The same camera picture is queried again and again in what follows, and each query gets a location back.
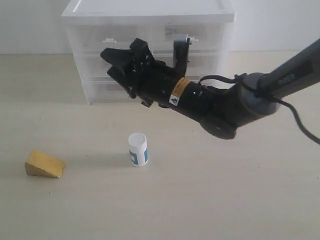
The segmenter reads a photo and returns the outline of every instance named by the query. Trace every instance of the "plastic drawer unit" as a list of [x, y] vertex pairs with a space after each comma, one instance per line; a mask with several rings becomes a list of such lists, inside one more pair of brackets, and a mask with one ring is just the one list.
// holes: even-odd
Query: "plastic drawer unit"
[[62, 14], [88, 103], [127, 99], [107, 75], [105, 48], [148, 42], [156, 59], [172, 66], [175, 35], [192, 38], [186, 77], [223, 74], [236, 13], [228, 0], [71, 0]]

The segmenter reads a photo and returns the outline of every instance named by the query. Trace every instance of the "white wall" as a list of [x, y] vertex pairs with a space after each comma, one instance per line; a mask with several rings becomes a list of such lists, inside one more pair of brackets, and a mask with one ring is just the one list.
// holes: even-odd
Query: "white wall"
[[[70, 52], [60, 20], [68, 2], [1, 0], [0, 54]], [[232, 51], [301, 50], [320, 38], [320, 0], [231, 2], [237, 11]]]

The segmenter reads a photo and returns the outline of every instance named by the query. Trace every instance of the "robotic arm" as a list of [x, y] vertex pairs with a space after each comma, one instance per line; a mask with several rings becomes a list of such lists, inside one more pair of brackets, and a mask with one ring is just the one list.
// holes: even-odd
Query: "robotic arm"
[[[320, 139], [302, 125], [295, 108], [281, 100], [320, 82], [320, 39], [271, 73], [244, 73], [234, 79], [209, 75], [198, 83], [185, 79], [190, 44], [187, 35], [179, 35], [174, 41], [174, 67], [156, 60], [148, 44], [138, 38], [128, 50], [106, 48], [100, 56], [112, 65], [107, 74], [131, 98], [139, 96], [146, 107], [158, 102], [162, 108], [199, 122], [213, 136], [233, 139], [237, 128], [269, 116], [279, 105], [285, 105], [293, 112], [302, 132], [320, 144]], [[207, 79], [234, 85], [229, 89], [202, 85]]]

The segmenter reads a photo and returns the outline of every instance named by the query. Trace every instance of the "beige table surface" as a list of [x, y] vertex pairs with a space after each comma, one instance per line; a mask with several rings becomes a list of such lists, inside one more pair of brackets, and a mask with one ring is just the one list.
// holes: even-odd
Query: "beige table surface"
[[[293, 54], [232, 53], [227, 76]], [[317, 135], [319, 91], [287, 97]], [[63, 176], [27, 176], [32, 149], [66, 161]], [[320, 147], [284, 107], [220, 140], [156, 104], [87, 105], [71, 55], [2, 55], [0, 154], [0, 240], [320, 239]]]

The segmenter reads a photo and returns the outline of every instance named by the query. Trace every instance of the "black cable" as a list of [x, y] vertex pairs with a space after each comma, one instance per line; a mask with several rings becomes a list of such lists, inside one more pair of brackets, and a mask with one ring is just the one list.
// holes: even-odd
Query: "black cable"
[[318, 138], [317, 136], [313, 135], [308, 129], [306, 129], [306, 127], [303, 125], [303, 123], [302, 123], [302, 121], [300, 119], [298, 111], [296, 110], [296, 108], [293, 105], [291, 105], [290, 103], [288, 103], [286, 101], [278, 99], [278, 98], [276, 98], [276, 97], [274, 97], [272, 95], [269, 95], [268, 93], [256, 90], [256, 89], [248, 86], [243, 81], [245, 75], [246, 74], [242, 74], [240, 76], [239, 75], [235, 75], [234, 79], [230, 79], [230, 78], [227, 78], [227, 77], [224, 77], [224, 76], [220, 76], [220, 75], [207, 75], [207, 76], [202, 77], [199, 80], [198, 84], [201, 84], [201, 82], [204, 81], [204, 80], [210, 80], [210, 79], [218, 80], [220, 82], [227, 83], [227, 84], [240, 83], [246, 90], [256, 94], [257, 96], [261, 96], [261, 97], [263, 97], [265, 99], [268, 99], [269, 101], [281, 104], [281, 105], [289, 108], [291, 110], [291, 112], [293, 114], [293, 117], [294, 117], [294, 120], [295, 120], [296, 124], [298, 125], [299, 129], [301, 130], [301, 132], [305, 136], [307, 136], [310, 140], [312, 140], [316, 144], [320, 145], [320, 138]]

